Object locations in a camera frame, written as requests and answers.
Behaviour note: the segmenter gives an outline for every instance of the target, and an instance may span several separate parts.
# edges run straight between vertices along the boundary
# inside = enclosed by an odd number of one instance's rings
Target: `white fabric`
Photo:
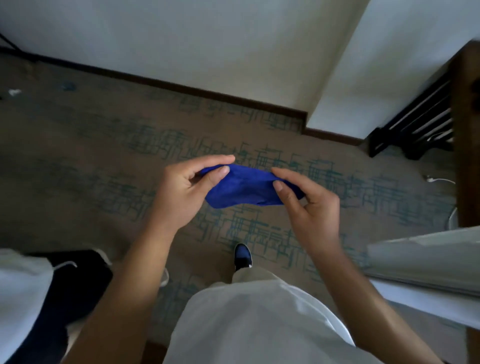
[[[52,282],[46,258],[0,249],[0,364],[5,363],[32,329]]]
[[[354,346],[320,301],[284,281],[216,285],[194,295],[164,364],[380,363]]]

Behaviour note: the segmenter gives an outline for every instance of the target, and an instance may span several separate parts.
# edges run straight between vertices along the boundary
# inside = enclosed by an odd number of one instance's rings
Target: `person's right hand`
[[[274,167],[272,173],[296,184],[305,193],[308,204],[303,207],[290,187],[281,181],[273,182],[278,197],[287,208],[293,232],[305,251],[311,256],[332,248],[339,248],[340,199],[338,196],[292,170]]]

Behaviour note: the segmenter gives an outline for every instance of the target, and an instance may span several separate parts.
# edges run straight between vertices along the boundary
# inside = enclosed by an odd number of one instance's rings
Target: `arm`
[[[196,215],[208,191],[229,169],[213,170],[197,184],[191,180],[204,167],[234,160],[234,156],[205,156],[165,168],[143,233],[128,251],[63,364],[140,362],[173,237]]]
[[[338,239],[338,196],[299,173],[280,168],[272,172],[306,194],[308,204],[302,207],[286,184],[274,182],[293,231],[318,269],[355,344],[385,364],[441,364],[343,252]]]

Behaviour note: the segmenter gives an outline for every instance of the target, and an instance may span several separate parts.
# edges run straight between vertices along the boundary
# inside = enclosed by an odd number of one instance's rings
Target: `beige pants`
[[[272,272],[261,268],[261,267],[251,267],[251,268],[242,268],[237,270],[232,276],[232,283],[244,283],[244,282],[252,282],[254,280],[272,280],[277,279],[281,280]],[[225,286],[226,283],[224,282],[216,282],[212,284],[210,287],[221,287]]]

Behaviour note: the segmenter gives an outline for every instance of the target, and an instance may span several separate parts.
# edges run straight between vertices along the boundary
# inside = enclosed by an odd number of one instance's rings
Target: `foot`
[[[252,254],[245,244],[238,243],[237,246],[235,246],[233,263],[235,264],[235,271],[252,267]]]

